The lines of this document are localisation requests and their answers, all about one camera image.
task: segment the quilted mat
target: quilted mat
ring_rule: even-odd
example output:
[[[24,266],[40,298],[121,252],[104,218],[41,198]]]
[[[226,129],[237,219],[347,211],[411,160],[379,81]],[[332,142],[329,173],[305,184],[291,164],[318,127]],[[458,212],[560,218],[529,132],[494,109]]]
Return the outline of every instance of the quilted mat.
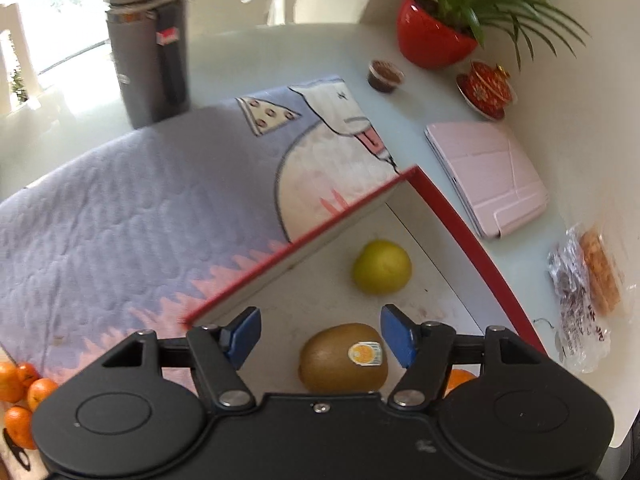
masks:
[[[132,132],[0,204],[0,342],[65,381],[134,330],[181,336],[190,309],[395,174],[337,77]]]

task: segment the potted plant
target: potted plant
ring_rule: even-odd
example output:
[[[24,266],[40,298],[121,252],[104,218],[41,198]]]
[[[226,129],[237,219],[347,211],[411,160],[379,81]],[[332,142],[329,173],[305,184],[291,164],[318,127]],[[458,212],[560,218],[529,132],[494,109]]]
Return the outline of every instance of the potted plant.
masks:
[[[583,26],[548,0],[405,0],[398,17],[402,54],[423,68],[442,68],[459,62],[484,45],[484,28],[498,28],[513,41],[518,67],[520,47],[537,36],[556,53],[553,40],[584,44]]]

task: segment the red label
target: red label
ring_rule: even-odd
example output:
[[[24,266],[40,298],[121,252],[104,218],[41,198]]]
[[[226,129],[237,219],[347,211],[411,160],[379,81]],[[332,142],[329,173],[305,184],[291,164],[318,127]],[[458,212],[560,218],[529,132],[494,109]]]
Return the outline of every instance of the red label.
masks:
[[[156,43],[158,45],[165,46],[178,40],[180,40],[180,29],[178,27],[170,27],[161,32],[156,32]]]

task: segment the orange fruit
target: orange fruit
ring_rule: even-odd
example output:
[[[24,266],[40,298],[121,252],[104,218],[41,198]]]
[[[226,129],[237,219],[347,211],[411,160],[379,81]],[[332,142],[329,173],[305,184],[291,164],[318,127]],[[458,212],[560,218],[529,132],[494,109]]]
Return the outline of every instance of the orange fruit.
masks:
[[[24,386],[13,363],[0,363],[0,400],[18,402],[24,397]]]
[[[36,449],[31,436],[31,412],[21,406],[14,406],[4,414],[6,432],[18,446]]]
[[[460,384],[466,383],[467,381],[471,381],[473,379],[477,379],[477,377],[471,372],[454,368],[451,371],[451,375],[449,376],[449,382],[447,382],[447,389],[444,392],[444,396],[448,396],[451,391],[460,386]]]
[[[27,391],[27,404],[29,405],[29,409],[35,412],[40,403],[49,397],[57,387],[56,382],[51,379],[45,378],[34,381]]]
[[[40,374],[31,363],[20,363],[18,364],[18,378],[22,386],[28,388],[33,381],[40,378]]]

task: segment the red flower pot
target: red flower pot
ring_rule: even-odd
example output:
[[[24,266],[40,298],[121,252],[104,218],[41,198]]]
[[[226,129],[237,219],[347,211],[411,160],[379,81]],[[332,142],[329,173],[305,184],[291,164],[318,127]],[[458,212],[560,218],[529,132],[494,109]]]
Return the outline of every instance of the red flower pot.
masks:
[[[478,42],[436,20],[424,8],[431,0],[405,0],[398,16],[400,52],[422,68],[443,68],[471,54]]]

